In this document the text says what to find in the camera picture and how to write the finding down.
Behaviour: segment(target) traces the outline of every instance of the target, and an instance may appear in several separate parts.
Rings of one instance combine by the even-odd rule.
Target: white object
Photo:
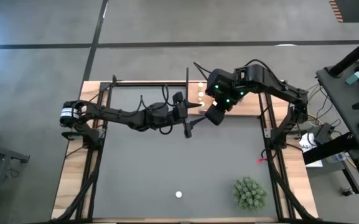
[[[310,144],[310,143],[314,143],[314,140],[315,140],[315,136],[312,133],[304,134],[301,138],[301,141],[299,141],[302,151],[307,152],[307,151],[313,149],[314,147],[316,147],[316,145]],[[319,161],[307,164],[306,167],[323,167],[323,163],[321,160],[319,160]]]
[[[74,118],[79,118],[78,110],[73,108],[63,108],[60,113],[60,117],[62,116],[73,116]]]
[[[175,193],[175,196],[176,196],[177,198],[181,198],[181,197],[182,197],[182,192],[176,192],[176,193]]]
[[[336,155],[332,155],[326,158],[327,162],[334,163],[334,162],[341,162],[344,161],[347,157],[344,153],[338,153]]]

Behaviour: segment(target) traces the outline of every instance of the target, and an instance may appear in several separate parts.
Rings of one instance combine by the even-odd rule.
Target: black desk
[[[359,83],[355,82],[349,85],[345,82],[349,76],[355,73],[356,67],[357,65],[350,66],[339,78],[330,76],[326,69],[319,70],[316,73],[320,84],[327,92],[334,107],[340,113],[350,132],[338,137],[336,140],[328,142],[330,144],[337,141],[336,144],[331,145],[337,149],[326,147],[326,149],[330,150],[325,149],[325,151],[322,151],[317,147],[314,150],[304,153],[306,164],[342,151],[348,151],[352,159],[359,159],[359,110],[352,109],[352,105],[359,102]]]

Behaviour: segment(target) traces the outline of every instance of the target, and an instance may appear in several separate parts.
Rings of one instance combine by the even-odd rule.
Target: gray table surface
[[[171,96],[177,90],[183,88],[170,88]],[[140,94],[147,105],[162,100],[158,87],[114,88],[111,107],[132,111]],[[256,163],[263,149],[256,118],[227,117],[219,127],[204,120],[191,139],[184,137],[182,125],[163,136],[109,123],[93,216],[276,218],[268,165]],[[244,176],[258,180],[268,193],[266,206],[258,212],[234,203],[234,181]],[[176,191],[182,198],[175,197]]]

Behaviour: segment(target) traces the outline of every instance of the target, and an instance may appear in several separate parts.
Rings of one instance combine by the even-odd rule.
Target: succulent
[[[236,180],[233,195],[240,208],[256,211],[265,206],[267,193],[256,180],[244,177]]]

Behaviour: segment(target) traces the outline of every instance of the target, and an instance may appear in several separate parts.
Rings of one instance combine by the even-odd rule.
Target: metal bracket
[[[271,130],[269,128],[264,128],[264,136],[265,138],[271,138]]]
[[[100,83],[99,91],[103,91],[107,89],[111,85],[111,82],[103,82]]]

